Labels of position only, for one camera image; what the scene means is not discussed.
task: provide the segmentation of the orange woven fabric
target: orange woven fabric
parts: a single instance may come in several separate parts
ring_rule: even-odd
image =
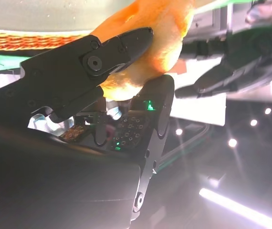
[[[0,51],[53,49],[75,41],[88,34],[61,35],[15,35],[0,33]]]

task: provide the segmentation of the orange plush toy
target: orange plush toy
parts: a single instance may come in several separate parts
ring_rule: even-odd
[[[147,80],[161,76],[175,65],[192,21],[193,8],[194,0],[135,0],[91,33],[104,42],[140,27],[151,27],[154,32],[153,43],[143,56],[101,84],[106,98],[131,99]]]

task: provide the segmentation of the reflective black surface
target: reflective black surface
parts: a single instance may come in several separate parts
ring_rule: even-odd
[[[267,108],[271,113],[266,115]],[[184,129],[191,122],[171,122],[164,155],[205,129],[192,135]],[[182,135],[176,135],[177,128]],[[234,148],[228,145],[231,138],[237,141]],[[204,199],[199,191],[213,190],[272,218],[272,104],[227,101],[226,125],[210,126],[200,140],[178,150],[180,156],[152,177],[132,229],[268,228]],[[219,181],[217,188],[211,179]]]

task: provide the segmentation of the screw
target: screw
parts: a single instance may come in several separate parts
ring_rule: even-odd
[[[144,203],[144,194],[141,192],[137,193],[137,197],[135,199],[135,207],[138,208],[138,210],[141,208],[142,204]]]
[[[28,106],[29,107],[35,107],[36,106],[36,102],[34,100],[29,100],[28,101]]]
[[[14,96],[14,90],[13,89],[8,89],[7,91],[6,91],[6,96],[7,97],[13,97]]]
[[[149,156],[150,156],[150,150],[147,150],[146,151],[146,158],[149,158]]]
[[[102,68],[102,61],[99,57],[96,56],[89,57],[87,64],[94,71],[99,71]]]
[[[119,51],[120,53],[125,53],[125,52],[126,52],[125,48],[122,47],[122,46],[119,46],[119,47],[118,47],[118,51]]]
[[[96,41],[92,41],[92,42],[90,42],[90,45],[91,45],[91,47],[92,47],[93,49],[97,49],[97,48],[99,48],[99,43],[98,43],[98,42],[96,42]]]

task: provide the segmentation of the robotic hand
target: robotic hand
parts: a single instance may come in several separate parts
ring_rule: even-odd
[[[241,31],[225,40],[184,44],[180,57],[205,59],[216,56],[223,56],[220,64],[193,85],[177,89],[177,98],[246,91],[272,81],[272,26]]]
[[[105,43],[90,35],[21,63],[0,88],[0,229],[126,229],[136,219],[168,134],[174,81],[147,82],[105,145],[99,86],[150,46],[150,28]],[[28,129],[35,114],[76,125],[61,138]],[[93,117],[96,147],[83,143]]]

